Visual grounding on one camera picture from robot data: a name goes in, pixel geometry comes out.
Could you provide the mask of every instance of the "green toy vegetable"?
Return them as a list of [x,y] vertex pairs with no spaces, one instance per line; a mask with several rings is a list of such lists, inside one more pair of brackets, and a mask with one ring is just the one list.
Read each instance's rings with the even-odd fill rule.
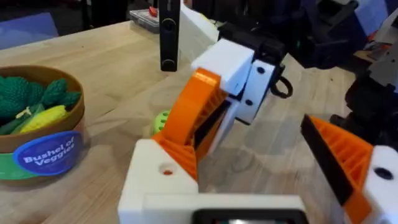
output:
[[38,103],[42,103],[45,109],[57,105],[72,108],[80,95],[78,92],[67,92],[67,81],[63,78],[44,88],[41,84],[28,82],[22,77],[0,77],[0,120],[11,121],[16,114]]
[[24,120],[23,123],[19,124],[12,132],[11,134],[18,134],[20,133],[21,129],[27,124],[29,123],[29,121],[31,121],[37,114],[39,114],[40,112],[44,111],[44,106],[43,104],[37,104],[32,106],[31,108],[29,108],[29,113],[30,116]]

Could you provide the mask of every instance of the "wood grain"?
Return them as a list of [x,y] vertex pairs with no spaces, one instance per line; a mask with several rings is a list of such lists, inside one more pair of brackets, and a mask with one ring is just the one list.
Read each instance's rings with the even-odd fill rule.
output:
[[[339,68],[304,70],[292,57],[284,73],[295,93],[269,95],[251,126],[236,122],[222,146],[201,162],[203,192],[299,194],[311,223],[341,223],[342,213],[303,137],[305,113],[346,115],[354,80]],[[135,142],[149,137],[157,113],[171,108],[190,76],[159,69],[156,35],[129,23],[0,51],[0,65],[34,64],[71,73],[85,90],[90,140],[78,165],[38,187],[0,187],[0,223],[118,223],[117,203]]]

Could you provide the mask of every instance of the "orange 3d-printed part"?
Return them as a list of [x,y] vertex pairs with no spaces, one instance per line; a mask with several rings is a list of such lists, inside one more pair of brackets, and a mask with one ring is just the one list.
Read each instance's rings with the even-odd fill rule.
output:
[[227,97],[220,89],[220,81],[219,75],[202,68],[196,70],[174,104],[164,129],[153,137],[195,180],[197,159],[207,153],[222,118],[211,127],[196,152],[193,136]]
[[373,146],[313,116],[304,117],[302,134],[352,224],[361,223],[372,210],[363,185]]

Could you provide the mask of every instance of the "dark background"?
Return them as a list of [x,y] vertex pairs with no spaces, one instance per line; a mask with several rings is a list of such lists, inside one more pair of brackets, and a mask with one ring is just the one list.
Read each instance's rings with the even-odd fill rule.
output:
[[83,23],[85,5],[77,0],[0,0],[0,22],[51,13],[59,35],[106,26],[129,19],[128,11],[149,7],[146,0],[92,0],[86,6],[87,21]]

